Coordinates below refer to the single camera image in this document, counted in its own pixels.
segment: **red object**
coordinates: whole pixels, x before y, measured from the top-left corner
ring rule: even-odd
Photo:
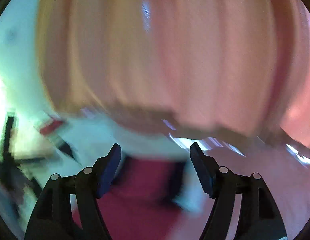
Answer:
[[[164,240],[181,209],[159,204],[173,163],[134,159],[120,185],[97,200],[113,240]],[[80,226],[79,212],[73,213]]]
[[[44,127],[39,129],[39,133],[43,136],[47,136],[54,131],[56,131],[59,127],[61,127],[63,124],[65,124],[65,121],[63,120],[57,120],[53,118],[53,121],[49,124],[45,125]]]

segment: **round metal screw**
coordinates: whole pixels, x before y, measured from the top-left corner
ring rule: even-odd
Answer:
[[[93,169],[91,167],[87,167],[84,169],[85,174],[90,174],[90,173],[92,173],[92,171],[93,171]]]
[[[51,176],[51,180],[57,180],[59,178],[59,175],[58,174],[53,174]]]
[[[220,171],[221,173],[228,173],[228,168],[226,168],[226,167],[220,167],[220,168],[219,168],[219,171]]]
[[[258,173],[253,173],[253,177],[254,179],[261,179],[262,176]]]

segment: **silver pin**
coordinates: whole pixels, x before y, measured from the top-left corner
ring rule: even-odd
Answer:
[[[58,174],[53,174],[51,176],[51,180],[57,180],[59,178],[59,175]]]
[[[228,173],[228,168],[226,168],[226,167],[220,167],[220,168],[219,168],[219,171],[220,171],[221,173]]]
[[[92,171],[93,171],[93,169],[91,167],[87,167],[84,169],[85,174],[90,174],[90,173],[92,173]]]
[[[253,177],[254,179],[261,179],[262,176],[258,173],[253,173]]]

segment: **metal rivet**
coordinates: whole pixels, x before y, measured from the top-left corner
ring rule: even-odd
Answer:
[[[92,171],[93,171],[93,169],[91,167],[87,167],[84,169],[85,174],[90,174],[90,173],[92,173]]]
[[[219,171],[220,171],[221,173],[228,173],[228,168],[226,168],[226,167],[220,167],[220,168],[219,168]]]
[[[254,179],[261,179],[262,176],[258,173],[253,173],[253,177]]]
[[[51,180],[57,180],[59,178],[59,175],[58,174],[53,174],[51,176]]]

